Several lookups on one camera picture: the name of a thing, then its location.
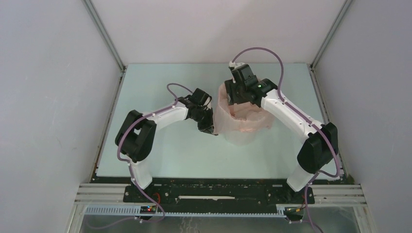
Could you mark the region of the pink plastic trash bag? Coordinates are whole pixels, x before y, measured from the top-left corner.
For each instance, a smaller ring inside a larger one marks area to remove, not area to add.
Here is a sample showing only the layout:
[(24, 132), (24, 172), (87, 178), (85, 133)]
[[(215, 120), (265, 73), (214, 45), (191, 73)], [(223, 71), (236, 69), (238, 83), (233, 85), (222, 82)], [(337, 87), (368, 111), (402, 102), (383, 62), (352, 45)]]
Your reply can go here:
[(270, 129), (274, 121), (272, 114), (249, 102), (229, 105), (225, 85), (219, 86), (213, 110), (214, 134), (234, 131), (253, 133), (264, 128)]

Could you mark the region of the white paper trash bin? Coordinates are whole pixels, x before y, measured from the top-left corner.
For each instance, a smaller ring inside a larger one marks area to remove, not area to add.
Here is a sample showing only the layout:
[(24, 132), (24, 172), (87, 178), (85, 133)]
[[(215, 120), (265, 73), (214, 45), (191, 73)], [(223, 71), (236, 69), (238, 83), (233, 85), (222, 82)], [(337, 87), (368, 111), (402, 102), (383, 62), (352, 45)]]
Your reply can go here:
[(254, 131), (229, 131), (224, 133), (224, 137), (227, 142), (236, 145), (244, 146), (255, 141), (256, 136), (259, 134), (260, 130)]

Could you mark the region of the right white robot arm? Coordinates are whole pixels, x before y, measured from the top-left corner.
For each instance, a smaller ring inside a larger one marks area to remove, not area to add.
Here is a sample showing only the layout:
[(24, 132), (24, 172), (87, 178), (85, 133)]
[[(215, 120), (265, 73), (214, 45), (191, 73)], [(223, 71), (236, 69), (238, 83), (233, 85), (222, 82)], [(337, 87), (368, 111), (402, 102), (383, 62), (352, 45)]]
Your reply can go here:
[(323, 124), (312, 119), (289, 101), (279, 86), (269, 79), (258, 80), (245, 63), (229, 63), (233, 78), (224, 82), (228, 104), (250, 103), (267, 111), (285, 126), (296, 132), (303, 143), (298, 155), (298, 165), (287, 178), (288, 186), (282, 190), (285, 201), (295, 203), (302, 197), (302, 189), (313, 177), (337, 157), (338, 131), (333, 123)]

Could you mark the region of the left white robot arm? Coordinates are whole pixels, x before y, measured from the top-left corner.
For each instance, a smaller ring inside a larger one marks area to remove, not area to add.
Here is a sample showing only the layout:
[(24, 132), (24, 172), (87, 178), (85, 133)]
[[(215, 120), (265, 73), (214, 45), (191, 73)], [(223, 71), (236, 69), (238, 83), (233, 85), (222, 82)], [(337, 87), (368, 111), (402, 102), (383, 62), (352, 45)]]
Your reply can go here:
[(135, 196), (141, 202), (153, 198), (152, 175), (146, 160), (153, 148), (157, 131), (173, 123), (192, 119), (202, 133), (213, 134), (212, 96), (197, 88), (185, 97), (175, 97), (174, 101), (162, 109), (140, 113), (132, 110), (126, 116), (115, 138), (117, 158), (126, 162), (131, 181), (137, 188)]

